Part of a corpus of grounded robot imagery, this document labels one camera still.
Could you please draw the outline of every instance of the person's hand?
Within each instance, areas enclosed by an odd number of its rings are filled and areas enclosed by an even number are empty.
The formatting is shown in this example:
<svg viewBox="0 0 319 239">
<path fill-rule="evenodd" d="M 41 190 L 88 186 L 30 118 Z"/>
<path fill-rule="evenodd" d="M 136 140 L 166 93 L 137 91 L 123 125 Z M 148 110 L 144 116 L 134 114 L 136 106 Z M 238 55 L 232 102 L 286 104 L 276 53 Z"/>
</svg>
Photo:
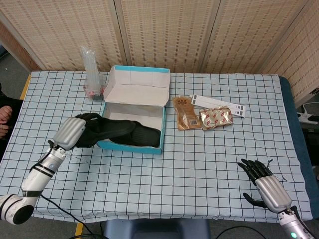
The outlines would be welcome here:
<svg viewBox="0 0 319 239">
<path fill-rule="evenodd" d="M 7 123 L 10 120 L 11 115 L 12 108 L 10 106 L 3 106 L 0 108 L 0 124 Z"/>
<path fill-rule="evenodd" d="M 0 138 L 5 137 L 5 135 L 8 133 L 8 130 L 9 130 L 8 125 L 0 124 Z"/>
</svg>

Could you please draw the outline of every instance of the open cardboard box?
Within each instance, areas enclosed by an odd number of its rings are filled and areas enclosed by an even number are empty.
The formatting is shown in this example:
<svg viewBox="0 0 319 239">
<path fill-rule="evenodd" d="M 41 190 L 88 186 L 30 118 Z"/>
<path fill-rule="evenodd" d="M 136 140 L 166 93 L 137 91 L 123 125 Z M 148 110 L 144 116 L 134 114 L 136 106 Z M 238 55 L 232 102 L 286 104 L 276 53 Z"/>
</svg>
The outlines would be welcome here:
<svg viewBox="0 0 319 239">
<path fill-rule="evenodd" d="M 161 154 L 165 133 L 165 105 L 169 98 L 170 72 L 167 68 L 113 66 L 104 90 L 102 116 L 112 120 L 136 120 L 161 131 L 159 147 L 138 147 L 111 142 L 97 144 L 103 149 Z"/>
</svg>

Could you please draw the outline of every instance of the foil snack bag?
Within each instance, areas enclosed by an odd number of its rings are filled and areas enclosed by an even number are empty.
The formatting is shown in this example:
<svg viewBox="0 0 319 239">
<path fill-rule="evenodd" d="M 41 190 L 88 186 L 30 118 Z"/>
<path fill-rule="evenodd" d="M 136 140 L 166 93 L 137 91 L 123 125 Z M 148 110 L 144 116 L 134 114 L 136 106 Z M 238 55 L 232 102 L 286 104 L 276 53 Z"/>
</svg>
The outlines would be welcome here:
<svg viewBox="0 0 319 239">
<path fill-rule="evenodd" d="M 177 112 L 178 130 L 200 128 L 200 122 L 194 112 L 194 105 L 191 104 L 190 97 L 187 97 L 187 96 L 174 97 L 173 104 Z"/>
<path fill-rule="evenodd" d="M 233 115 L 227 106 L 200 110 L 199 119 L 203 130 L 233 124 Z"/>
</svg>

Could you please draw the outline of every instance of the robotic hand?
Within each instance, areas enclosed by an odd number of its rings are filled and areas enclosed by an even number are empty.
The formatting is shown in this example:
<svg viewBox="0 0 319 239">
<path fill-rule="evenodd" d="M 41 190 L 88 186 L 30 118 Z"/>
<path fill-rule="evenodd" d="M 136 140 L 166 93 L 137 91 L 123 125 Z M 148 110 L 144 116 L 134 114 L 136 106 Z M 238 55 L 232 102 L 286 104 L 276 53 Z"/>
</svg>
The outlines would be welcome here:
<svg viewBox="0 0 319 239">
<path fill-rule="evenodd" d="M 65 152 L 71 150 L 85 129 L 86 120 L 68 118 L 53 138 L 46 154 L 32 166 L 29 175 L 21 185 L 22 195 L 8 194 L 0 198 L 0 220 L 18 225 L 27 221 L 45 186 L 65 159 Z"/>
<path fill-rule="evenodd" d="M 300 219 L 297 207 L 291 207 L 292 200 L 276 176 L 261 162 L 242 159 L 238 165 L 244 169 L 249 179 L 258 189 L 262 200 L 252 199 L 247 193 L 243 196 L 252 205 L 268 208 L 279 215 L 279 224 L 288 236 L 297 239 L 315 239 Z"/>
</svg>

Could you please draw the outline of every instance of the checkered tablecloth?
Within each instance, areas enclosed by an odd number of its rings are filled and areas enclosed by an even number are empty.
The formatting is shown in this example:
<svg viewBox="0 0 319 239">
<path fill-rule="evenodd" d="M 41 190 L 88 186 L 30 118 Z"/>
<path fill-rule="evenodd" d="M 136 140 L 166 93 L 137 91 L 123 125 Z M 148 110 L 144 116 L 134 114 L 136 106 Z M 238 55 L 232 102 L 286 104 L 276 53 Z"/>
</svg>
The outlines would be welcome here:
<svg viewBox="0 0 319 239">
<path fill-rule="evenodd" d="M 101 72 L 107 83 L 108 73 Z M 0 195 L 21 195 L 29 168 L 48 148 L 62 123 L 103 109 L 85 97 L 85 72 L 32 72 L 18 122 L 0 165 Z M 246 106 L 234 125 L 178 131 L 175 95 L 198 94 Z M 236 162 L 270 163 L 304 219 L 311 219 L 305 182 L 292 144 L 277 75 L 171 74 L 162 155 L 75 148 L 43 194 L 86 222 L 114 218 L 221 218 L 268 221 L 277 215 L 253 207 L 260 198 Z M 34 215 L 72 221 L 39 199 Z"/>
</svg>

